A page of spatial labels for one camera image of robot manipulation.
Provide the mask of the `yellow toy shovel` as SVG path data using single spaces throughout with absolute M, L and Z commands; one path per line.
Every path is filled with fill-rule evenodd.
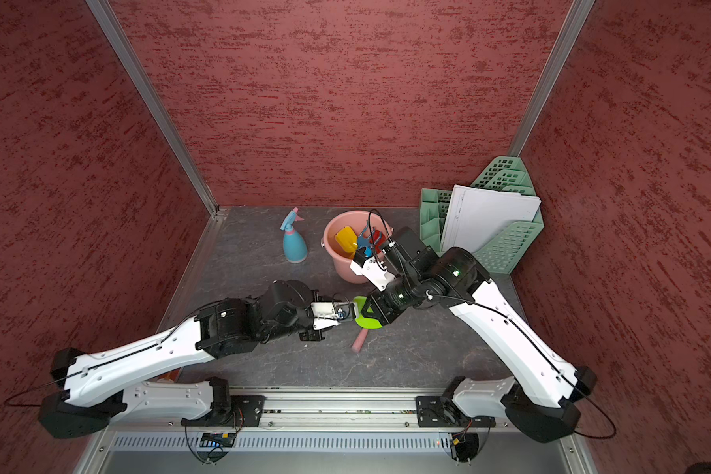
M 339 230 L 335 235 L 335 240 L 340 246 L 342 251 L 349 258 L 353 258 L 357 252 L 357 233 L 351 228 L 351 226 L 345 226 Z

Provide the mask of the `purple toy shovel pink handle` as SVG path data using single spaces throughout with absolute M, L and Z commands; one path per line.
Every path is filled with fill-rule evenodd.
M 363 348 L 363 345 L 365 344 L 365 341 L 367 340 L 367 336 L 369 335 L 369 329 L 361 329 L 359 331 L 359 335 L 357 335 L 357 339 L 353 342 L 353 345 L 351 346 L 352 351 L 355 354 L 358 354 L 361 349 Z

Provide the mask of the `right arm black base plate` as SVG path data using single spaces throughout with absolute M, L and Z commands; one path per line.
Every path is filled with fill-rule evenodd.
M 415 398 L 416 416 L 420 428 L 456 428 L 454 417 L 444 410 L 444 404 L 438 396 L 417 396 Z

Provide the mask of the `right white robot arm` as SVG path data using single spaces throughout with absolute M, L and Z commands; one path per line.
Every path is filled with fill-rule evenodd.
M 575 434 L 581 418 L 577 404 L 592 394 L 596 375 L 551 350 L 469 251 L 453 247 L 436 254 L 404 227 L 380 251 L 357 251 L 351 269 L 374 286 L 361 318 L 386 326 L 410 307 L 440 306 L 509 369 L 510 376 L 499 380 L 454 379 L 436 414 L 458 426 L 477 418 L 505 418 L 543 444 Z

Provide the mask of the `red toy shovel wooden handle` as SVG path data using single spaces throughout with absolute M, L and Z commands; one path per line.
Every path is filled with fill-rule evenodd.
M 369 244 L 371 244 L 371 246 L 375 249 L 379 249 L 386 240 L 386 236 L 377 229 L 373 229 L 371 236 L 369 236 Z

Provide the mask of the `blue pink spray bottle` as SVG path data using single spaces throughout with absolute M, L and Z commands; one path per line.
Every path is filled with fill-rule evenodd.
M 282 250 L 284 250 L 284 256 L 286 256 L 288 262 L 292 264 L 304 262 L 308 255 L 307 245 L 303 237 L 294 228 L 298 221 L 302 221 L 302 218 L 299 216 L 299 209 L 294 207 L 280 226 L 280 230 L 284 233 Z

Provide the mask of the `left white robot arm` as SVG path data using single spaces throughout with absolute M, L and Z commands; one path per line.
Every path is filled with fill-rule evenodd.
M 259 297 L 225 298 L 189 314 L 175 327 L 96 354 L 67 348 L 55 354 L 57 392 L 45 397 L 39 422 L 54 438 L 81 438 L 103 430 L 132 408 L 134 387 L 189 365 L 252 352 L 298 333 L 317 338 L 341 316 L 298 280 L 278 280 Z

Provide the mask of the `green toy trowel yellow handle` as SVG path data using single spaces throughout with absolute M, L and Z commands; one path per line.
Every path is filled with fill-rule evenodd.
M 361 329 L 377 330 L 382 328 L 382 324 L 375 317 L 372 308 L 365 308 L 365 306 L 367 306 L 367 298 L 365 296 L 355 296 L 353 303 L 355 304 L 355 323 L 357 323 Z

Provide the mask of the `blue toy rake yellow handle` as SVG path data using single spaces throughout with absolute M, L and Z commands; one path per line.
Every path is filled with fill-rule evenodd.
M 373 254 L 372 230 L 368 225 L 363 227 L 363 230 L 357 237 L 357 248 L 363 249 L 367 257 Z

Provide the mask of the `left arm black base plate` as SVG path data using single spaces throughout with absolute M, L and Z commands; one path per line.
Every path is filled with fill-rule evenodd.
M 195 420 L 183 418 L 180 425 L 186 428 L 229 427 L 235 431 L 244 427 L 257 428 L 265 402 L 264 396 L 231 396 L 226 400 L 211 402 L 207 414 Z

